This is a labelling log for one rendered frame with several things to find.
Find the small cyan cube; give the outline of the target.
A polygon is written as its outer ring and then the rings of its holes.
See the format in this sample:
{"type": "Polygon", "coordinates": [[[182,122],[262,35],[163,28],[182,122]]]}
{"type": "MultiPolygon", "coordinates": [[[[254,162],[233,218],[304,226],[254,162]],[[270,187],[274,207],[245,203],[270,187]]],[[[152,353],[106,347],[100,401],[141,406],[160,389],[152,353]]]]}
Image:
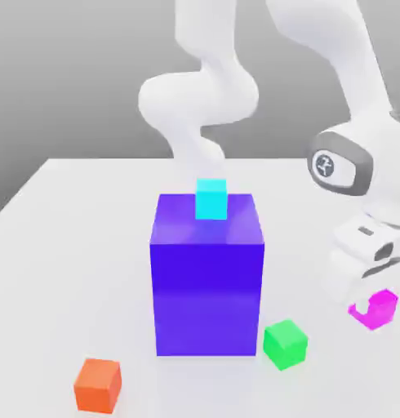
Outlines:
{"type": "Polygon", "coordinates": [[[226,220],[228,191],[225,179],[197,179],[195,193],[196,220],[226,220]]]}

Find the small magenta cube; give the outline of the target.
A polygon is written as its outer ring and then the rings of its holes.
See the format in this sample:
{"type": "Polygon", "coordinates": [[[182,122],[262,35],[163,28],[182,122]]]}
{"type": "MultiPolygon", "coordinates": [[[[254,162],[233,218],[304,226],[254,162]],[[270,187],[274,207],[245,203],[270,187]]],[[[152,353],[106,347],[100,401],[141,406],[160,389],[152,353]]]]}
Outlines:
{"type": "Polygon", "coordinates": [[[362,313],[355,304],[350,305],[348,313],[364,327],[374,331],[393,320],[398,304],[398,296],[388,289],[378,291],[368,299],[367,311],[362,313]]]}

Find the large purple box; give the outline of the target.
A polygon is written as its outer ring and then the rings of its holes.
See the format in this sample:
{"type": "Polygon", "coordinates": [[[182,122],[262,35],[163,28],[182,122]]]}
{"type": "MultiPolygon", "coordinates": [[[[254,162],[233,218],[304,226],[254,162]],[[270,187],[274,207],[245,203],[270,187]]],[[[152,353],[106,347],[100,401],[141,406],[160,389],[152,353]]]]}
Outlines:
{"type": "Polygon", "coordinates": [[[256,354],[264,237],[250,194],[197,220],[192,194],[162,194],[149,243],[159,356],[256,354]]]}

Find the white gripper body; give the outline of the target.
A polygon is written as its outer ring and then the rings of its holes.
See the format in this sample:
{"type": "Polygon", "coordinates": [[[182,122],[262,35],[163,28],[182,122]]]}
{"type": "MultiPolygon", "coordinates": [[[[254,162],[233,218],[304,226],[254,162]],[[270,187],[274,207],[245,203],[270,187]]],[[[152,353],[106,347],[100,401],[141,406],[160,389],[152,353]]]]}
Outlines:
{"type": "Polygon", "coordinates": [[[329,295],[350,306],[368,300],[374,293],[392,290],[400,281],[400,256],[369,265],[340,249],[329,257],[329,295]]]}

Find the small green cube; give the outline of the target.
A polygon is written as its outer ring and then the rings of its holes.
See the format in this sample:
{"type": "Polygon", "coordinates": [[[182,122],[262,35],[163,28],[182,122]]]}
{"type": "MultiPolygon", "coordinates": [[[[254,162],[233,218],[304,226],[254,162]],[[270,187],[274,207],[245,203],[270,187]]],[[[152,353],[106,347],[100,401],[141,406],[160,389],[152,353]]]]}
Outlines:
{"type": "Polygon", "coordinates": [[[309,338],[290,319],[264,329],[263,350],[279,371],[303,362],[309,338]]]}

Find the small orange cube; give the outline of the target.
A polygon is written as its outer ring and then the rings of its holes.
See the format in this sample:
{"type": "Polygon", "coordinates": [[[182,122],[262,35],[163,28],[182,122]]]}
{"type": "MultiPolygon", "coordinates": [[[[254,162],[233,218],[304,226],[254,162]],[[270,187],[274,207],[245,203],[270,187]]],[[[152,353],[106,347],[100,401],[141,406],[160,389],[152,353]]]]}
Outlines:
{"type": "Polygon", "coordinates": [[[120,362],[87,358],[73,391],[79,411],[112,414],[122,388],[120,362]]]}

